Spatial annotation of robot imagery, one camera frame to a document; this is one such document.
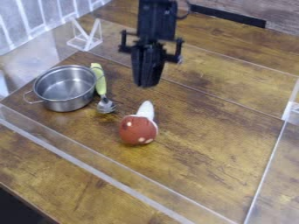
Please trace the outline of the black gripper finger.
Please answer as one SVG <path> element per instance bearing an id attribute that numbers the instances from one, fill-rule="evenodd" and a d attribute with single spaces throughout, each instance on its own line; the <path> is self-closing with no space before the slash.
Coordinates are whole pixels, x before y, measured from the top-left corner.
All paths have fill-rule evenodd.
<path id="1" fill-rule="evenodd" d="M 144 48 L 136 45 L 131 52 L 133 81 L 139 87 L 145 85 L 143 65 L 144 65 Z"/>
<path id="2" fill-rule="evenodd" d="M 144 85 L 152 87 L 159 83 L 164 68 L 164 49 L 161 44 L 151 45 L 144 51 Z"/>

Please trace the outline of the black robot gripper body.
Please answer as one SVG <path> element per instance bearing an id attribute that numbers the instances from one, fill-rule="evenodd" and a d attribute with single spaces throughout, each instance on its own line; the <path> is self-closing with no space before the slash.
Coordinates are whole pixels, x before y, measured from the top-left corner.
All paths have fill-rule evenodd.
<path id="1" fill-rule="evenodd" d="M 175 37 L 176 21 L 184 19 L 177 16 L 177 2 L 175 0 L 139 0 L 136 33 L 121 31 L 119 51 L 132 52 L 132 46 L 127 45 L 127 36 L 137 36 L 139 46 L 157 45 L 160 40 L 176 43 L 175 54 L 163 53 L 164 59 L 179 63 L 183 59 L 183 39 Z"/>

